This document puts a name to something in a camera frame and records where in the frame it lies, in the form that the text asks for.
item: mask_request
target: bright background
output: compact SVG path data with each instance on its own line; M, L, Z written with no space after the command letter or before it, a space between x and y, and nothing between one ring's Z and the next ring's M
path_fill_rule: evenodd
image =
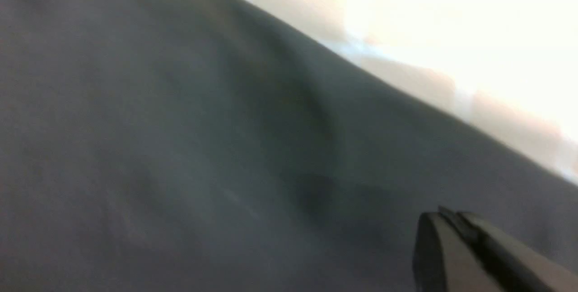
M578 183L578 0L248 1Z

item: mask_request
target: gray fabric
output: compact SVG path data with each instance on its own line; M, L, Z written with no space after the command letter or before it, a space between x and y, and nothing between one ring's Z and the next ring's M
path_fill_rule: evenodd
M408 291L438 204L578 269L576 187L240 0L0 0L0 124L2 291Z

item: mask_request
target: gray cloth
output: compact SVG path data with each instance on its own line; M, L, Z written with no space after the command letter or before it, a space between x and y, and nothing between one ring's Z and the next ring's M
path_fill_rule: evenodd
M421 212L578 270L578 191L241 0L0 0L0 290L409 291Z

